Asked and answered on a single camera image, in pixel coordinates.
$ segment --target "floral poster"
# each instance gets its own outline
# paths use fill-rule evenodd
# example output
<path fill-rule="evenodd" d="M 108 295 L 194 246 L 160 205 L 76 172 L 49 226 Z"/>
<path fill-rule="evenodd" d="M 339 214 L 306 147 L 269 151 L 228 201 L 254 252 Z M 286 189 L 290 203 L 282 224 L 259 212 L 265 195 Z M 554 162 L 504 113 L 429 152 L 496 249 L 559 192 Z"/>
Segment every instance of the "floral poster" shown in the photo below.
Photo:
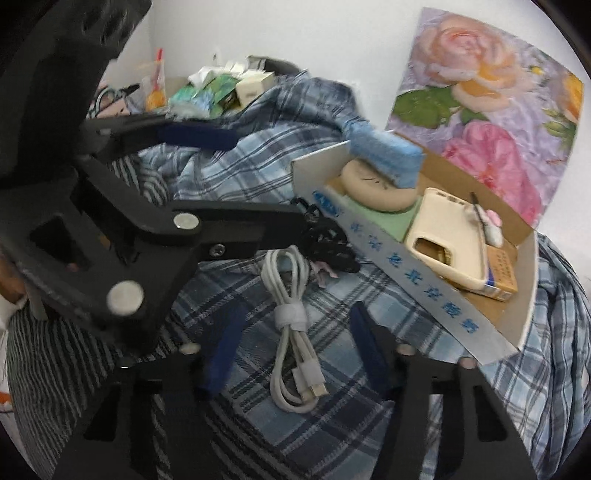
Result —
<path fill-rule="evenodd" d="M 582 82 L 544 52 L 425 8 L 388 128 L 487 185 L 535 227 L 564 174 Z"/>

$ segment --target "metal screw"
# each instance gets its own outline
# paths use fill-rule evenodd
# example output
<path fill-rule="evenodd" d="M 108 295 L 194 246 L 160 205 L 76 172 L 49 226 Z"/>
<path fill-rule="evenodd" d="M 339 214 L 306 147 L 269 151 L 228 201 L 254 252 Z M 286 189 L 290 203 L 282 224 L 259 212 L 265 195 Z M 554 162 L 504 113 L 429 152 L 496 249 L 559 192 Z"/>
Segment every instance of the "metal screw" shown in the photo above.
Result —
<path fill-rule="evenodd" d="M 224 253 L 226 253 L 226 247 L 222 244 L 214 245 L 209 249 L 209 256 L 213 258 L 220 258 Z"/>
<path fill-rule="evenodd" d="M 466 370 L 474 370 L 478 366 L 476 360 L 471 356 L 463 356 L 460 358 L 459 364 L 460 367 L 465 368 Z"/>
<path fill-rule="evenodd" d="M 133 281 L 125 280 L 115 285 L 107 294 L 107 307 L 119 317 L 133 315 L 144 302 L 144 289 Z"/>
<path fill-rule="evenodd" d="M 178 348 L 183 355 L 195 355 L 201 351 L 201 345 L 198 343 L 185 343 Z"/>
<path fill-rule="evenodd" d="M 415 353 L 417 353 L 417 349 L 415 347 L 413 347 L 412 345 L 407 345 L 405 343 L 403 343 L 402 345 L 398 345 L 396 347 L 396 351 L 400 353 L 400 355 L 404 356 L 413 356 Z"/>
<path fill-rule="evenodd" d="M 181 230 L 194 230 L 199 226 L 199 218 L 192 213 L 179 213 L 173 221 Z"/>

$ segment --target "blue sponge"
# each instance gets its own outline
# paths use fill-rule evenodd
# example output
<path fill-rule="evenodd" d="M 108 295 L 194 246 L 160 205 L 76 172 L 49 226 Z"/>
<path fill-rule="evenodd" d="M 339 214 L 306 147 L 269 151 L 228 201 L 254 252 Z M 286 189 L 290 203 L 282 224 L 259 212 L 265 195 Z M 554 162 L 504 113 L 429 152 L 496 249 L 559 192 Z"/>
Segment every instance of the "blue sponge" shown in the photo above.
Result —
<path fill-rule="evenodd" d="M 379 131 L 367 122 L 355 122 L 347 131 L 350 151 L 363 158 L 399 189 L 417 186 L 423 149 L 395 134 Z"/>

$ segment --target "round cushion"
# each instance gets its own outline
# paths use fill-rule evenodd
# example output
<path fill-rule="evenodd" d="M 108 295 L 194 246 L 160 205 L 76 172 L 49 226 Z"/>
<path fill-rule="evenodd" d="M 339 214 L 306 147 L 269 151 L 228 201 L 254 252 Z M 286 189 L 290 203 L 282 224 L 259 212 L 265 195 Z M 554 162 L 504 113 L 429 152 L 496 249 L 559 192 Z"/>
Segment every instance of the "round cushion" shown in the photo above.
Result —
<path fill-rule="evenodd" d="M 399 189 L 358 158 L 344 166 L 341 180 L 347 195 L 353 200 L 380 212 L 400 212 L 410 208 L 417 200 L 417 189 Z"/>

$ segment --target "white wall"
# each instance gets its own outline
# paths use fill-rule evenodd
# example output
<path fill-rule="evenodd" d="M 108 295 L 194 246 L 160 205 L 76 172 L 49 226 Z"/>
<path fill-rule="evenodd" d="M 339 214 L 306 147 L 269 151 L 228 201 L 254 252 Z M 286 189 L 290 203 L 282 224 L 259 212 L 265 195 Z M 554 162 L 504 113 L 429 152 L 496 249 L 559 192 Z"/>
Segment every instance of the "white wall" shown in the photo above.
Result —
<path fill-rule="evenodd" d="M 167 76 L 187 76 L 249 54 L 279 57 L 329 79 L 356 80 L 364 114 L 384 127 L 407 64 L 421 7 L 489 22 L 536 45 L 591 82 L 554 24 L 530 0 L 154 0 L 152 43 Z M 591 291 L 591 102 L 569 169 L 540 225 Z"/>
<path fill-rule="evenodd" d="M 137 66 L 154 60 L 155 50 L 150 39 L 150 12 L 138 25 L 117 61 L 112 61 L 105 71 L 103 81 L 114 87 L 127 87 L 141 80 Z"/>

